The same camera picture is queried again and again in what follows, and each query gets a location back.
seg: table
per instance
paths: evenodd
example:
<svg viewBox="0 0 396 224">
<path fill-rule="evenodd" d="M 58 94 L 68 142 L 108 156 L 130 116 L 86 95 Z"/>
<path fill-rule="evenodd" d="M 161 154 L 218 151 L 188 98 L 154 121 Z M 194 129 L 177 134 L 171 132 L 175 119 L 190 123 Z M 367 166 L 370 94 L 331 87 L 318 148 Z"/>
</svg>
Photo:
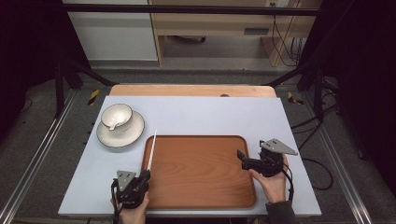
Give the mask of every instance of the table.
<svg viewBox="0 0 396 224">
<path fill-rule="evenodd" d="M 211 97 L 222 94 L 234 97 Z M 140 170 L 145 142 L 155 130 L 158 134 L 240 135 L 247 141 L 250 157 L 256 159 L 259 158 L 259 140 L 276 137 L 286 145 L 297 148 L 283 106 L 271 87 L 117 85 L 106 97 L 99 115 L 115 103 L 130 105 L 138 111 L 145 118 L 145 130 L 136 142 L 127 147 L 105 147 L 95 136 L 100 122 L 98 116 L 59 209 L 60 215 L 111 216 L 113 208 L 109 199 L 112 179 L 116 177 L 117 170 Z M 300 156 L 288 156 L 288 160 L 293 171 L 293 209 L 296 215 L 321 215 Z M 158 209 L 148 210 L 148 217 L 264 215 L 267 200 L 260 184 L 255 181 L 254 185 L 257 202 L 249 209 Z"/>
</svg>

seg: white table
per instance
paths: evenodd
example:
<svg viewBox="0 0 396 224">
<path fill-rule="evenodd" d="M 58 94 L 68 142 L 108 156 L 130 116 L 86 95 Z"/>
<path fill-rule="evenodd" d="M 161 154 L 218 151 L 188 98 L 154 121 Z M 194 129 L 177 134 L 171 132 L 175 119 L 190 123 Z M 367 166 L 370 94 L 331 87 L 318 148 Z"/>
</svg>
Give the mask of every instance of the white table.
<svg viewBox="0 0 396 224">
<path fill-rule="evenodd" d="M 145 130 L 123 148 L 102 145 L 96 128 L 103 111 L 127 104 L 145 119 Z M 297 150 L 283 105 L 278 98 L 107 96 L 78 168 L 64 196 L 59 214 L 70 217 L 111 216 L 110 185 L 117 170 L 140 171 L 146 140 L 157 134 L 240 135 L 247 141 L 251 158 L 259 158 L 259 141 L 277 138 Z M 293 209 L 297 216 L 321 215 L 300 156 L 288 156 L 293 172 Z M 256 204 L 249 209 L 148 210 L 148 217 L 251 217 L 265 215 L 266 198 L 255 181 Z"/>
</svg>

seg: wooden tray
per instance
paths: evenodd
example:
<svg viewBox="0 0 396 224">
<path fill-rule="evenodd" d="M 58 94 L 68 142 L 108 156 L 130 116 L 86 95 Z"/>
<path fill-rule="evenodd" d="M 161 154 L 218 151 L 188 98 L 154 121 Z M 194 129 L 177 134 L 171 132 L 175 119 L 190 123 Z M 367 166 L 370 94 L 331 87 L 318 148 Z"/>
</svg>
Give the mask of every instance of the wooden tray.
<svg viewBox="0 0 396 224">
<path fill-rule="evenodd" d="M 147 169 L 153 136 L 145 147 Z M 157 135 L 149 181 L 151 209 L 248 208 L 256 202 L 253 180 L 236 150 L 248 156 L 244 138 L 234 135 Z"/>
</svg>

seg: black horizontal bar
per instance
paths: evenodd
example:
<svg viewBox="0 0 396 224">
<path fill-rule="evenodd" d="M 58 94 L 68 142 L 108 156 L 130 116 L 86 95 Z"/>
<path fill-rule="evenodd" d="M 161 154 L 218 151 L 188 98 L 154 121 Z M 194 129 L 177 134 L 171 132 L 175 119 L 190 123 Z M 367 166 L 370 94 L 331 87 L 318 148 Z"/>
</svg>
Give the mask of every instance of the black horizontal bar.
<svg viewBox="0 0 396 224">
<path fill-rule="evenodd" d="M 96 4 L 40 4 L 40 8 L 61 9 L 69 12 L 121 13 L 183 13 L 183 14 L 237 14 L 281 16 L 328 16 L 340 12 L 319 8 L 298 7 L 220 7 L 220 6 L 166 6 L 166 5 L 96 5 Z"/>
</svg>

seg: yellow black tape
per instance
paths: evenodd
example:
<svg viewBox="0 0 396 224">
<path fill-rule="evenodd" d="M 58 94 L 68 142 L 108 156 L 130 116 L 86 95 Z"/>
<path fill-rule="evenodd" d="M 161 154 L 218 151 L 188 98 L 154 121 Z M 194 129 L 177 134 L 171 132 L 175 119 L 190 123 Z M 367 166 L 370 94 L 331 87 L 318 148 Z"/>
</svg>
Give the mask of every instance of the yellow black tape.
<svg viewBox="0 0 396 224">
<path fill-rule="evenodd" d="M 303 105 L 304 104 L 303 101 L 294 100 L 293 95 L 291 94 L 291 92 L 288 92 L 288 101 L 289 101 L 289 103 L 295 103 L 297 105 Z"/>
<path fill-rule="evenodd" d="M 88 105 L 93 105 L 93 102 L 95 102 L 96 96 L 98 96 L 98 94 L 99 94 L 99 90 L 96 90 L 96 91 L 93 91 L 93 92 L 92 92 L 91 98 L 90 98 L 90 100 L 88 101 Z"/>
</svg>

